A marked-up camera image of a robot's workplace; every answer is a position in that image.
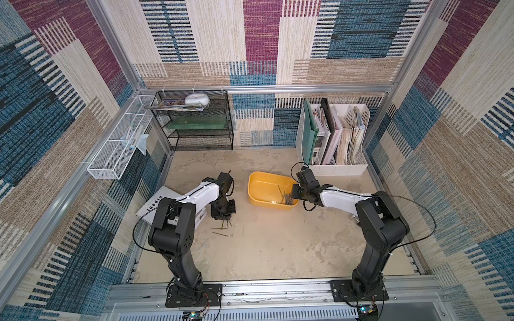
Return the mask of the yellow plastic storage box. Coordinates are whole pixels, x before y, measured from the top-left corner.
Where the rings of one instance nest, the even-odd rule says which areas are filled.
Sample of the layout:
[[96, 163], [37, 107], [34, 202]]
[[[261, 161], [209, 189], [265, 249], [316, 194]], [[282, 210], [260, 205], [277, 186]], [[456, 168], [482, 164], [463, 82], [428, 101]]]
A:
[[253, 172], [248, 180], [248, 198], [249, 202], [255, 206], [290, 210], [298, 205], [299, 200], [295, 199], [293, 206], [281, 204], [281, 196], [278, 191], [278, 185], [294, 185], [294, 179], [265, 172]]

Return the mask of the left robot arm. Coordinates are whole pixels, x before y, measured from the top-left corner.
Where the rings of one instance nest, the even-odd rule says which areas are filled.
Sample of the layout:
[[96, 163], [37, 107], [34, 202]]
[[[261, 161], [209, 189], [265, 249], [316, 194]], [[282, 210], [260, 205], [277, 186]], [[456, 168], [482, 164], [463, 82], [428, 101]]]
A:
[[205, 178], [196, 189], [171, 199], [165, 197], [157, 205], [148, 243], [161, 254], [173, 273], [174, 281], [167, 295], [196, 303], [204, 297], [203, 278], [191, 254], [194, 242], [195, 218], [205, 206], [211, 206], [211, 217], [228, 221], [236, 213], [233, 193], [234, 179], [221, 172], [216, 179]]

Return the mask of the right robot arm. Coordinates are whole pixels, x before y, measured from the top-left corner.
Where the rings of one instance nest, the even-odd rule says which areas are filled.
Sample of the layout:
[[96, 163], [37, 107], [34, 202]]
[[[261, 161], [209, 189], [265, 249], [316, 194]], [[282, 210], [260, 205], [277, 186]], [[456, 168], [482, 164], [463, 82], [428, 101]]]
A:
[[346, 211], [357, 217], [366, 241], [360, 263], [352, 272], [352, 281], [337, 293], [350, 301], [387, 300], [383, 290], [383, 271], [393, 252], [410, 232], [392, 196], [384, 191], [372, 194], [344, 191], [330, 184], [321, 185], [313, 171], [303, 167], [295, 175], [293, 198]]

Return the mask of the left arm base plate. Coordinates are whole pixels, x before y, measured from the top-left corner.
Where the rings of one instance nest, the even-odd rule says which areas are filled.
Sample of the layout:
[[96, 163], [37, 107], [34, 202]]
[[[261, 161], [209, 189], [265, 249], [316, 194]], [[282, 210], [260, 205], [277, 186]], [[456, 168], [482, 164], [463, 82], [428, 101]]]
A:
[[200, 290], [171, 285], [167, 289], [166, 308], [218, 307], [221, 306], [223, 284], [203, 284]]

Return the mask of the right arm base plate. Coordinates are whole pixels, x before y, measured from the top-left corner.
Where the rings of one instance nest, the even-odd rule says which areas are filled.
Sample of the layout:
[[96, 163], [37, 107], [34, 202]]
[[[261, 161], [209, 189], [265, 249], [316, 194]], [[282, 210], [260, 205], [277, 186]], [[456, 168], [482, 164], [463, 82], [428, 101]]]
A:
[[334, 302], [371, 302], [390, 299], [382, 281], [362, 284], [358, 280], [341, 279], [329, 281]]

